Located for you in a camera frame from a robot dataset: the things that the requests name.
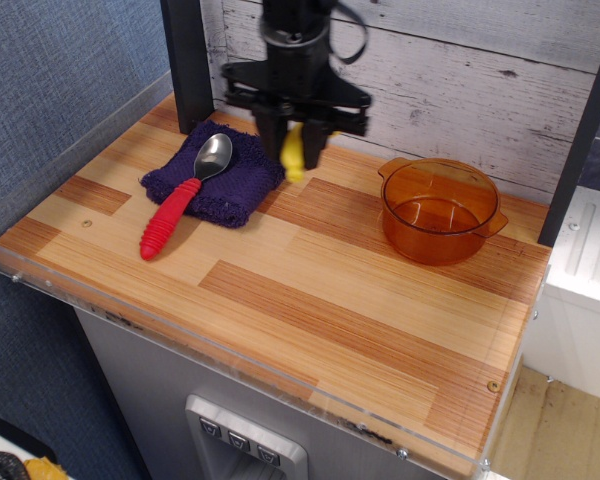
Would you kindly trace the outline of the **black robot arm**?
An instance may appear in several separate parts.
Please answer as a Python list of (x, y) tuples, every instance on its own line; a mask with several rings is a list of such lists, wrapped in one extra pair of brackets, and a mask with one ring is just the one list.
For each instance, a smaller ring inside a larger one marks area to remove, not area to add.
[(339, 1), (265, 1), (259, 21), (265, 59), (222, 67), (226, 102), (251, 112), (267, 157), (290, 181), (318, 166), (332, 135), (367, 130), (371, 96), (331, 66), (335, 12), (366, 26)]

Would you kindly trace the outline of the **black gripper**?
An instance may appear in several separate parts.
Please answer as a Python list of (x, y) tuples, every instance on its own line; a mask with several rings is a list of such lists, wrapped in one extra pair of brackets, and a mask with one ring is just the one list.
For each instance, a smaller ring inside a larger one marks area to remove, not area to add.
[(279, 159), (288, 121), (301, 129), (304, 169), (315, 169), (328, 138), (341, 131), (363, 136), (371, 96), (339, 77), (325, 43), (296, 46), (268, 44), (260, 61), (222, 66), (226, 102), (251, 111), (264, 151)]

